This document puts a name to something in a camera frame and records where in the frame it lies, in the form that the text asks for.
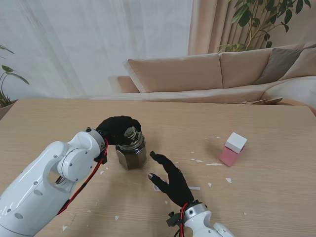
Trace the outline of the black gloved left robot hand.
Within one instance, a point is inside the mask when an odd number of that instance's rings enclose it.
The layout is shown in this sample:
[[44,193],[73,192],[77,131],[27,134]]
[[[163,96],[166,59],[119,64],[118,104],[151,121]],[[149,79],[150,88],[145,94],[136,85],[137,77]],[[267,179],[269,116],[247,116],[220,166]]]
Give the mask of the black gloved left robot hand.
[[136,131],[141,131],[141,124],[138,120],[129,116],[109,117],[102,121],[96,128],[96,131],[108,141],[109,145],[129,145],[131,139],[124,136],[125,132],[134,127]]

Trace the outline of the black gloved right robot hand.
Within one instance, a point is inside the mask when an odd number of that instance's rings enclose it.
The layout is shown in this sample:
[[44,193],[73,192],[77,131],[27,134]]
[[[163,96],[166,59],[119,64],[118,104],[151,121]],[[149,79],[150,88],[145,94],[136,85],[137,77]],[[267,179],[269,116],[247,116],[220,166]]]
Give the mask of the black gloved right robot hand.
[[163,193],[179,207],[183,207],[186,203],[194,201],[191,190],[189,189],[182,172],[169,160],[166,156],[150,152],[150,156],[158,164],[162,165],[168,175],[168,183],[157,175],[150,173],[148,178]]

